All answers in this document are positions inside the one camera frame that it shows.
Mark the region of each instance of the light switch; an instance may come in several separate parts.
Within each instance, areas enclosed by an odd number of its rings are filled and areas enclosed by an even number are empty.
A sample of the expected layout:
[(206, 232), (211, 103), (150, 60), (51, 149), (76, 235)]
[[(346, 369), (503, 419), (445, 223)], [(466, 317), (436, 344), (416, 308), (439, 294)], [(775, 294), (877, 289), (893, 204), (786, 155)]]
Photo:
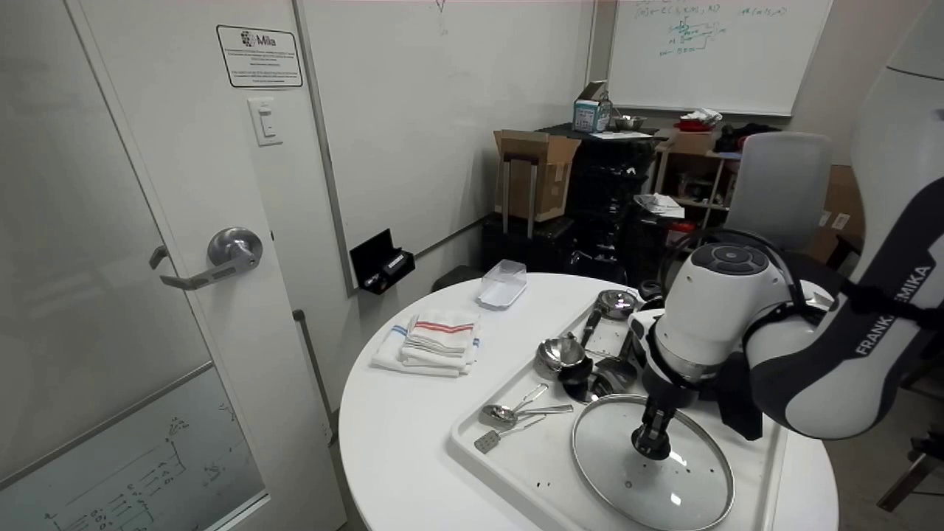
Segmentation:
[(277, 133), (275, 97), (249, 97), (249, 112), (253, 118), (258, 143), (284, 143)]

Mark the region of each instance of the white container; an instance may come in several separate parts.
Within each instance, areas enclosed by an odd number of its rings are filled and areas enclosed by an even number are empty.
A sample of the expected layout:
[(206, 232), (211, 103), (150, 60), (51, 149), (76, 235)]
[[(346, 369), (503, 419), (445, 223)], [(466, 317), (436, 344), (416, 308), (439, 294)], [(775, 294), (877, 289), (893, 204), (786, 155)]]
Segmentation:
[(514, 307), (528, 289), (526, 261), (503, 258), (485, 276), (478, 289), (478, 304), (504, 308)]

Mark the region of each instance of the box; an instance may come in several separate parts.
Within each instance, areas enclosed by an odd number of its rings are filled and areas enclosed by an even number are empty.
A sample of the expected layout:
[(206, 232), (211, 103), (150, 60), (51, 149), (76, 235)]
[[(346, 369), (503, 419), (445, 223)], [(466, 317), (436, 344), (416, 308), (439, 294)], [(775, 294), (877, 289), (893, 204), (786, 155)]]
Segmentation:
[(671, 149), (674, 153), (712, 153), (714, 149), (714, 133), (712, 128), (700, 128), (700, 133), (687, 133), (687, 128), (674, 128), (671, 134)]
[(578, 100), (572, 103), (572, 128), (581, 128), (581, 133), (604, 128), (612, 119), (612, 108), (615, 103), (607, 97), (607, 83), (604, 78), (587, 83)]
[(849, 235), (854, 242), (865, 235), (858, 181), (849, 165), (833, 165), (821, 229), (802, 254), (818, 261), (827, 261), (834, 251), (837, 232)]
[(416, 267), (416, 255), (393, 246), (393, 232), (382, 229), (370, 242), (352, 246), (358, 289), (388, 291), (393, 282), (407, 276)]
[(569, 165), (578, 137), (550, 134), (550, 133), (516, 133), (495, 128), (498, 143), (498, 180), (495, 180), (495, 212), (514, 217), (531, 217), (531, 170), (535, 176), (535, 217), (550, 220), (562, 217), (569, 193)]

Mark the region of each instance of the label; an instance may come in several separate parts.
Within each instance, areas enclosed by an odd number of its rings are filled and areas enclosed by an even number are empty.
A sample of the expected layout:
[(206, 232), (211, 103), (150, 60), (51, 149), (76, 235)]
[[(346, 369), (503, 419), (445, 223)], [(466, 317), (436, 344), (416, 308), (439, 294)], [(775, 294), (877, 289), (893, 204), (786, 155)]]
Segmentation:
[(292, 31), (215, 27), (233, 87), (298, 87), (301, 63)]

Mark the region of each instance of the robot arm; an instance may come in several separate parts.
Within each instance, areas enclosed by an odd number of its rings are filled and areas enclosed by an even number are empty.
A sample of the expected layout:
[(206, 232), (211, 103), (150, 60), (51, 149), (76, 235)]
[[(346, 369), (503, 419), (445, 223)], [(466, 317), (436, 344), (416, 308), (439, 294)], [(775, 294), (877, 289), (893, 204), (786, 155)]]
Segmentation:
[[(944, 301), (942, 27), (944, 0), (933, 0), (867, 94), (854, 140), (867, 217), (854, 282), (927, 308)], [(771, 317), (771, 307), (792, 304), (783, 273), (753, 255), (750, 273), (730, 270), (725, 258), (712, 261), (705, 254), (724, 251), (700, 246), (684, 261), (663, 317), (646, 336), (649, 407), (634, 434), (640, 453), (668, 450), (663, 425), (674, 409), (693, 398), (693, 386), (712, 376), (737, 342), (750, 358), (755, 403), (801, 434), (829, 438), (874, 428), (893, 401), (905, 354), (942, 332), (942, 323), (920, 327), (889, 313), (889, 304), (857, 304), (857, 289), (837, 294), (821, 322)]]

